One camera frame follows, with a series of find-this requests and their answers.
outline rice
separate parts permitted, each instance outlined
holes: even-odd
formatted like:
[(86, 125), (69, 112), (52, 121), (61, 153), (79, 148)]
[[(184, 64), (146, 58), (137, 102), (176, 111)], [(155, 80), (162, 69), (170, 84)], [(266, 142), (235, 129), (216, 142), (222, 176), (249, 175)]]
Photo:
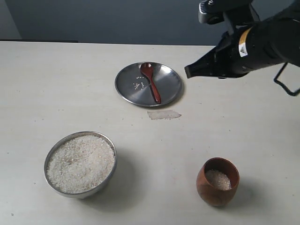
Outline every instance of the rice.
[(208, 170), (205, 173), (207, 181), (217, 189), (227, 191), (231, 189), (229, 178), (218, 170)]
[(86, 135), (60, 146), (51, 156), (47, 176), (59, 191), (76, 194), (103, 182), (113, 169), (115, 155), (101, 137)]

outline cup of rice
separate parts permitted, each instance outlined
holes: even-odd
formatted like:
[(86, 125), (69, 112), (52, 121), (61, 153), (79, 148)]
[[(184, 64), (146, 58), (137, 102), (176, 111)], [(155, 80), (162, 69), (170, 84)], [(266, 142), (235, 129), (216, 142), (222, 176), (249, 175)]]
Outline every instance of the cup of rice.
[(103, 134), (82, 131), (61, 139), (51, 148), (44, 174), (58, 194), (86, 198), (108, 184), (116, 166), (112, 141)]

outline stainless steel plate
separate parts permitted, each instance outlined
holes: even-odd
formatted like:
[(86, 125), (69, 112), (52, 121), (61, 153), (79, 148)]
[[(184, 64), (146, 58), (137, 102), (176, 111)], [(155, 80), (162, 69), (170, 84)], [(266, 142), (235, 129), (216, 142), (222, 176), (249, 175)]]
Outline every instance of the stainless steel plate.
[(165, 65), (147, 62), (153, 66), (153, 80), (161, 96), (161, 104), (157, 104), (148, 79), (140, 72), (143, 63), (145, 62), (131, 64), (118, 73), (115, 80), (118, 93), (128, 102), (145, 107), (166, 105), (176, 99), (182, 89), (179, 75)]

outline metal bowl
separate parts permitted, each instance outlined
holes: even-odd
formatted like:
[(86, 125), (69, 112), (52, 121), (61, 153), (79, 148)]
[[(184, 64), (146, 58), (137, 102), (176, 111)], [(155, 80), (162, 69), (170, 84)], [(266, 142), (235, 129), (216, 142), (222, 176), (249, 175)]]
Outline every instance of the metal bowl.
[[(112, 168), (112, 171), (109, 173), (109, 175), (107, 176), (107, 178), (102, 182), (100, 183), (98, 186), (96, 186), (95, 188), (91, 189), (91, 190), (88, 190), (88, 191), (85, 191), (85, 192), (81, 192), (81, 193), (75, 193), (75, 194), (70, 194), (70, 193), (65, 193), (65, 192), (62, 192), (60, 190), (58, 190), (49, 180), (49, 177), (47, 175), (47, 168), (48, 168), (48, 163), (49, 163), (49, 160), (52, 156), (52, 154), (60, 147), (62, 146), (64, 143), (74, 139), (74, 138), (77, 138), (77, 137), (80, 137), (80, 136), (86, 136), (86, 135), (93, 135), (93, 136), (96, 136), (96, 137), (101, 137), (103, 138), (104, 140), (106, 140), (106, 142), (111, 146), (113, 152), (114, 152), (114, 158), (115, 158), (115, 161), (114, 161), (114, 165), (113, 165), (113, 168)], [(114, 144), (112, 143), (112, 141), (106, 137), (105, 135), (103, 134), (100, 134), (100, 133), (97, 133), (97, 132), (93, 132), (93, 131), (81, 131), (81, 132), (77, 132), (77, 133), (74, 133), (74, 134), (71, 134), (63, 139), (61, 139), (59, 142), (57, 142), (50, 150), (50, 152), (48, 153), (47, 157), (46, 157), (46, 160), (45, 160), (45, 164), (44, 164), (44, 174), (45, 174), (45, 178), (46, 178), (46, 181), (48, 182), (48, 184), (60, 195), (62, 196), (65, 196), (65, 197), (69, 197), (69, 198), (86, 198), (90, 195), (93, 195), (94, 193), (96, 193), (97, 191), (100, 191), (102, 190), (109, 182), (109, 180), (112, 178), (115, 170), (116, 170), (116, 167), (117, 167), (117, 152), (116, 152), (116, 148), (114, 146)]]

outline wooden cup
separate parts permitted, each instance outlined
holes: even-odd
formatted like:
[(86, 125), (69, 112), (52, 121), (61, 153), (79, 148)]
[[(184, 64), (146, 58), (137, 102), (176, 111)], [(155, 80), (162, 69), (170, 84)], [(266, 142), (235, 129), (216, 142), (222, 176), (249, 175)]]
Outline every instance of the wooden cup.
[[(220, 190), (210, 184), (205, 173), (209, 170), (218, 170), (230, 180), (231, 189)], [(212, 206), (223, 206), (229, 203), (235, 195), (240, 181), (239, 172), (227, 159), (211, 158), (201, 168), (197, 176), (197, 191), (200, 197)]]

